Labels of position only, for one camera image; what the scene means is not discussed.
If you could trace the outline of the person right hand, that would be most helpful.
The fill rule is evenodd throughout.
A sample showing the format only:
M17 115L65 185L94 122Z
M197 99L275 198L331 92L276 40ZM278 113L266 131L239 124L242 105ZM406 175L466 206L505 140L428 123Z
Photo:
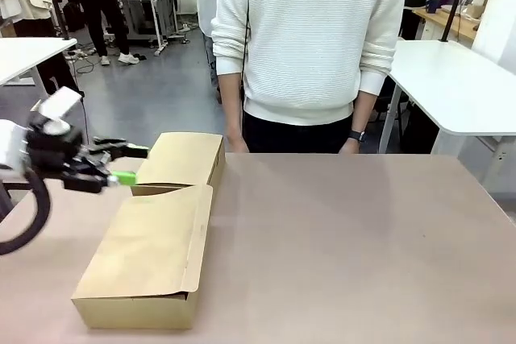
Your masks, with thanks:
M243 138L242 131L239 126L229 126L226 129L226 137L231 152L249 153L248 146Z

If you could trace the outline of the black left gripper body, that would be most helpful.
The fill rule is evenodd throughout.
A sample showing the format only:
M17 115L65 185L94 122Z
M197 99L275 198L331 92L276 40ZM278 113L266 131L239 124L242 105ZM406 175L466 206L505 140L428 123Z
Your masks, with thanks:
M35 120L27 127L29 164L44 179L60 180L67 190L100 193L110 185L110 173L83 143L81 129L71 126L62 134L44 131L48 120Z

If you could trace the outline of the person left hand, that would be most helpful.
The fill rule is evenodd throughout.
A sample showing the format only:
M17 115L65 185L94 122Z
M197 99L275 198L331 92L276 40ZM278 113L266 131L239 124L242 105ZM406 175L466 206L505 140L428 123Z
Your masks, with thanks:
M344 145L340 148L340 155L355 155L360 153L360 142L356 139L348 138Z

